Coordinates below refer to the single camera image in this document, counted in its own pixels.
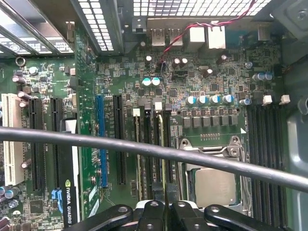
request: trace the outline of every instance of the white pci slot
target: white pci slot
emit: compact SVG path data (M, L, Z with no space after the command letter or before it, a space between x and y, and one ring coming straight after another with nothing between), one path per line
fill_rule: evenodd
M1 94L2 123L4 127L21 128L20 98L15 94ZM4 151L4 179L5 186L16 185L25 180L21 164L24 160L22 142L3 142Z

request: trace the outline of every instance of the red wire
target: red wire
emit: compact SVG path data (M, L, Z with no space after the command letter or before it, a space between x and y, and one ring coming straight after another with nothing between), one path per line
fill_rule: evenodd
M251 0L248 9L247 9L244 13L242 13L241 15L239 15L239 16L236 17L236 18L230 19L229 21L220 22L220 23L217 23L217 24L195 23L195 24L191 24L191 25L187 26L187 27L183 30L183 32L182 32L179 36L177 36L176 38L174 38L174 40L173 40L173 41L169 44L169 46L164 50L164 54L167 53L167 52L170 50L170 48L172 47L172 45L173 45L176 41L178 41L181 37L183 37L183 35L186 33L186 31L189 30L190 28L196 27L196 26L214 27L214 26L225 26L225 25L231 24L231 23L233 23L234 21L239 20L239 19L243 18L244 16L246 16L247 13L250 11L250 9L251 9L251 8L253 7L253 5L255 4L255 2L256 2L256 0Z

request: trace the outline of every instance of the blue pcie slot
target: blue pcie slot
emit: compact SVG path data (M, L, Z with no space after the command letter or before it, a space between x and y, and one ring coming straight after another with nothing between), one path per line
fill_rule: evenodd
M96 96L97 103L97 120L99 124L98 135L100 137L105 136L105 114L104 114L104 100L103 96ZM107 187L107 158L106 158L106 150L100 150L101 155L101 170L102 170L102 187Z

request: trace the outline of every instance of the black cable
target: black cable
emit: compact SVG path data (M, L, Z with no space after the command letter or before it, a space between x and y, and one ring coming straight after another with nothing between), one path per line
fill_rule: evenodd
M161 159L211 167L308 193L308 179L301 176L240 161L228 160L222 157L165 148L146 143L54 131L7 127L0 127L0 139L3 141L51 143L99 149L104 148L120 152L133 152Z

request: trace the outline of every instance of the green circuit board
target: green circuit board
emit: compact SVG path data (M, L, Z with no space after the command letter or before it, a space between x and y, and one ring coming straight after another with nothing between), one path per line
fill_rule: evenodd
M264 94L272 95L277 102L283 95L283 82L281 76L275 76L273 81L255 82L253 75L259 72L273 72L273 66L280 63L280 47L278 45L261 45L253 49L229 49L228 60L220 65L216 64L217 58L199 58L197 54L182 53L181 51L171 51L165 57L167 70L161 73L157 69L162 51L153 51L150 47L147 51L140 51L139 47L134 48L129 54L119 57L104 57L96 59L92 54L88 38L85 32L79 27L76 28L75 38L75 58L46 58L28 59L23 68L19 68L14 60L0 61L0 93L14 93L23 90L12 82L13 74L21 70L27 80L27 87L30 88L33 98L42 99L44 129L52 129L50 98L61 98L63 100L63 118L76 117L78 120L78 133L99 136L97 96L103 97L104 102L104 135L117 138L115 104L114 97L121 97L123 116L123 136L125 140L148 142L161 145L162 141L157 138L157 130L160 124L156 124L154 119L155 103L170 107L168 126L170 131L170 144L163 146L179 148L178 142L181 139L188 139L193 147L223 146L230 142L234 135L241 140L244 150L248 152L247 115L245 107L239 104L240 100L251 99L262 100ZM151 56L152 62L145 64L145 57ZM175 58L186 58L187 64L183 68L173 69L172 62ZM252 62L253 67L248 69L245 64ZM213 69L214 73L204 78L206 66ZM37 67L38 73L34 76L29 74L30 67ZM75 68L74 74L77 90L72 91L69 87L71 72L67 72L67 67ZM142 82L145 78L159 79L157 86L145 86ZM70 94L76 94L76 111ZM219 96L220 100L216 104L210 103L211 96ZM232 102L223 102L223 96L231 95ZM197 99L206 96L205 104L187 104L189 96ZM151 117L147 141L145 138L145 106L150 105ZM134 109L141 112L139 128L140 134L136 130L136 116ZM220 117L234 116L236 124L221 124ZM216 126L204 126L203 117L217 117L219 124ZM24 128L29 127L29 116L27 110L22 111L22 124ZM31 146L24 143L24 160L31 156ZM3 145L0 145L0 161L3 162ZM61 230L63 225L63 215L59 208L59 198L54 185L54 158L52 156L52 145L44 145L45 156L45 177L46 188L40 192L34 192L32 187L31 171L25 171L25 181L17 187L21 193L16 200L19 205L16 208L9 208L8 202L0 205L0 215L8 216L12 220L13 230L26 231L27 227L33 230ZM102 186L100 170L102 169L102 159L100 150L80 147L79 157L79 177L80 177L80 204L81 219L85 219L93 214L103 211L116 204L126 204L135 207L140 199L152 199L151 193L144 193L140 189L138 175L142 170L138 166L138 155L124 153L126 169L125 180L119 183L118 153L113 150L106 150L106 171L107 186ZM160 174L162 166L151 169ZM152 175L151 180L160 181L162 176ZM177 182L179 176L174 172L173 180Z

